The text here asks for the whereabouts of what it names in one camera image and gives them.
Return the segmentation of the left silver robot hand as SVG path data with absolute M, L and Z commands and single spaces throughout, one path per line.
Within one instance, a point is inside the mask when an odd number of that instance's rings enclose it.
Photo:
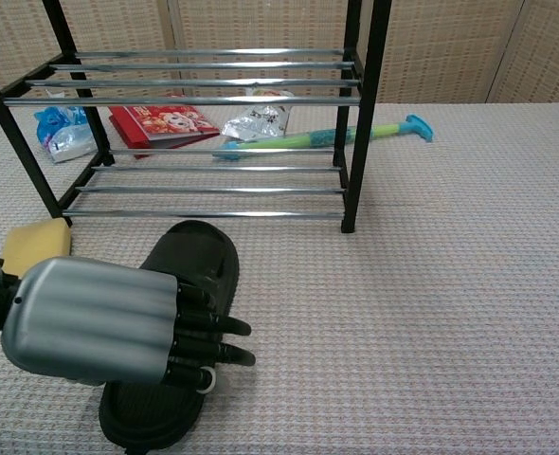
M 193 281 L 142 268 L 59 257 L 33 266 L 1 332 L 16 367 L 84 383 L 167 385 L 206 394 L 218 363 L 252 367 L 251 352 L 222 342 L 250 326 L 213 312 Z

